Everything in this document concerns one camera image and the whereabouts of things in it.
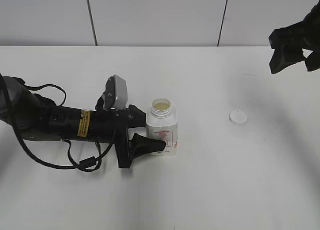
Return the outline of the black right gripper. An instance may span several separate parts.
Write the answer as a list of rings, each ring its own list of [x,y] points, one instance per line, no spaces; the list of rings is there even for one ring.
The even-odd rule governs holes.
[[[316,4],[298,23],[278,28],[269,36],[274,53],[269,63],[272,74],[304,61],[308,72],[320,69],[320,5]],[[303,50],[312,51],[307,58]]]

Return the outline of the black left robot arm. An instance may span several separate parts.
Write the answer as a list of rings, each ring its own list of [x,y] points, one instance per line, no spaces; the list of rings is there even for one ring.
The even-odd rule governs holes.
[[[105,90],[94,110],[84,110],[56,104],[38,94],[18,77],[0,78],[0,119],[13,128],[25,153],[34,161],[53,169],[98,170],[108,153],[101,144],[116,151],[119,168],[129,168],[140,156],[163,151],[166,143],[139,134],[129,138],[129,129],[146,126],[146,114],[135,105],[128,105],[126,81],[118,75],[109,77]],[[93,142],[98,155],[81,161],[70,159],[70,165],[56,165],[36,157],[26,141]]]

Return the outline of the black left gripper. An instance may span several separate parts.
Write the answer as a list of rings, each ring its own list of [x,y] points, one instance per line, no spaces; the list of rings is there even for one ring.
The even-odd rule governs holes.
[[[164,141],[137,133],[129,140],[129,128],[145,128],[145,112],[132,104],[123,110],[105,111],[103,103],[100,97],[95,111],[91,112],[88,136],[98,142],[114,144],[119,168],[130,168],[134,159],[165,149],[167,144]]]

